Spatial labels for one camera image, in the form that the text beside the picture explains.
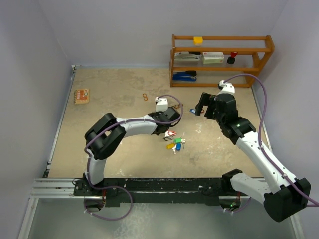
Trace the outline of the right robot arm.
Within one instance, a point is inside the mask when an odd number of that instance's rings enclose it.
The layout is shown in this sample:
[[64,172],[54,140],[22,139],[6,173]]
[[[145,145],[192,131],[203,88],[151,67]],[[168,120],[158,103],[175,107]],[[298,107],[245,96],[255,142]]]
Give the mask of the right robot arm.
[[223,135],[248,156],[265,180],[261,182],[234,169],[222,176],[225,194],[244,193],[261,203],[276,222],[307,207],[310,182],[297,178],[269,151],[250,121],[239,116],[232,94],[202,93],[195,107],[197,116],[204,106],[207,107],[204,117],[218,123]]

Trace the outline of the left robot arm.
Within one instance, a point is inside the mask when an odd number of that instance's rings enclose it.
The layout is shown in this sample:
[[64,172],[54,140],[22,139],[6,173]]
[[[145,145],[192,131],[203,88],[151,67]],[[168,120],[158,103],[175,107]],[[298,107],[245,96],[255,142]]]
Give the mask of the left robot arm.
[[101,117],[85,134],[84,151],[89,156],[85,190],[91,195],[101,193],[106,160],[124,138],[164,134],[178,124],[181,115],[174,107],[168,107],[165,111],[156,111],[139,118],[117,118],[112,113]]

